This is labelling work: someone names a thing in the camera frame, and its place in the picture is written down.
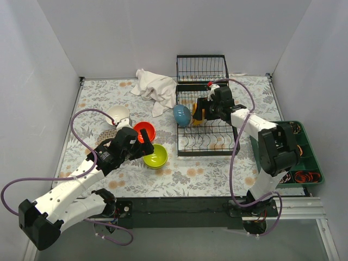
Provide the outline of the lime green bowl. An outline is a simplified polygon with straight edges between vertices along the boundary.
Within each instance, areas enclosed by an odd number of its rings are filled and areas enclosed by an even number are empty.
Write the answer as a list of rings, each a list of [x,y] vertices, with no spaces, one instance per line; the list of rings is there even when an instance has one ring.
[[[149,167],[150,169],[161,169],[163,166],[165,166],[166,163],[150,163],[150,162],[145,162],[145,165]]]
[[[166,163],[168,159],[168,153],[164,146],[160,144],[154,144],[153,154],[143,157],[144,162],[150,163]]]

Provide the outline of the yellow orange bowl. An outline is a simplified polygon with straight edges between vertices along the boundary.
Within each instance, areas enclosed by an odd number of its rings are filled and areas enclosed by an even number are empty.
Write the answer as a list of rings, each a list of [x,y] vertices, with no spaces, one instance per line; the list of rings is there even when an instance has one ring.
[[[192,114],[194,114],[194,113],[196,112],[196,110],[197,110],[197,103],[194,103],[194,104],[193,104],[193,107],[192,107]],[[202,120],[193,119],[192,124],[193,124],[194,126],[198,126],[198,125],[203,124],[203,122],[204,122],[204,119],[202,119]]]

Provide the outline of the blue bowl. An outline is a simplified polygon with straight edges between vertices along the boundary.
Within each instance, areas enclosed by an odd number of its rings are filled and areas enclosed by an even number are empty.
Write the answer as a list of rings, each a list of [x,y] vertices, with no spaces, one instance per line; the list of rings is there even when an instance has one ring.
[[[191,122],[191,112],[190,110],[181,104],[175,105],[173,108],[173,115],[180,127],[186,127]]]

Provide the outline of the dark patterned bowl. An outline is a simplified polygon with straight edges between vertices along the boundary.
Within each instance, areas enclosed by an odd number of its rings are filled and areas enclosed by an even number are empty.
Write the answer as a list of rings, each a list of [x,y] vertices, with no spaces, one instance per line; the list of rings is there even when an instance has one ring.
[[[101,142],[107,139],[113,139],[117,131],[115,129],[107,129],[103,131],[97,138],[96,145],[99,145]]]

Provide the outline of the white ceramic bowl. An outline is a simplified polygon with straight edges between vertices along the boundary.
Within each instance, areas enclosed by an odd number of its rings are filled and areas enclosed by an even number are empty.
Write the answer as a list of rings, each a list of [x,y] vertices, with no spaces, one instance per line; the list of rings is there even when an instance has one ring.
[[[116,130],[120,130],[124,127],[132,128],[131,124],[129,123],[129,121],[127,119],[125,119],[124,121],[120,121],[118,123],[112,123],[111,125],[114,128],[116,128]]]
[[[107,110],[106,113],[114,120],[114,122],[112,122],[112,120],[109,117],[107,116],[105,117],[106,122],[110,125],[112,123],[118,123],[120,122],[120,120],[124,118],[129,118],[130,116],[130,112],[128,108],[123,105],[112,106],[111,108]]]

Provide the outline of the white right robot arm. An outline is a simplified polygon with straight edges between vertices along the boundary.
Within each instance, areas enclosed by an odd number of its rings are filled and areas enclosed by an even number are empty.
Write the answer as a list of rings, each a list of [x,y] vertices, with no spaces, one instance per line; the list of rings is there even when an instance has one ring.
[[[229,87],[212,82],[208,87],[208,96],[197,100],[193,118],[223,120],[258,143],[260,172],[247,192],[246,201],[235,203],[250,215],[258,216],[266,209],[265,202],[273,198],[281,179],[300,161],[295,136],[290,126],[267,121],[245,106],[236,105]]]

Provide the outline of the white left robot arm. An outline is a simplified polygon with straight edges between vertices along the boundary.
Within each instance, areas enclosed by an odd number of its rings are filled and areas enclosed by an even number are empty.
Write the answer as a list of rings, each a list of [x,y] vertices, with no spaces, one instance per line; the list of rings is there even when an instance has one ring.
[[[137,132],[130,127],[121,128],[114,138],[100,143],[88,154],[71,179],[34,201],[22,201],[18,207],[20,229],[42,251],[53,245],[64,230],[86,218],[99,214],[111,217],[116,210],[116,198],[108,190],[95,190],[83,200],[78,197],[124,161],[153,152],[145,129]]]

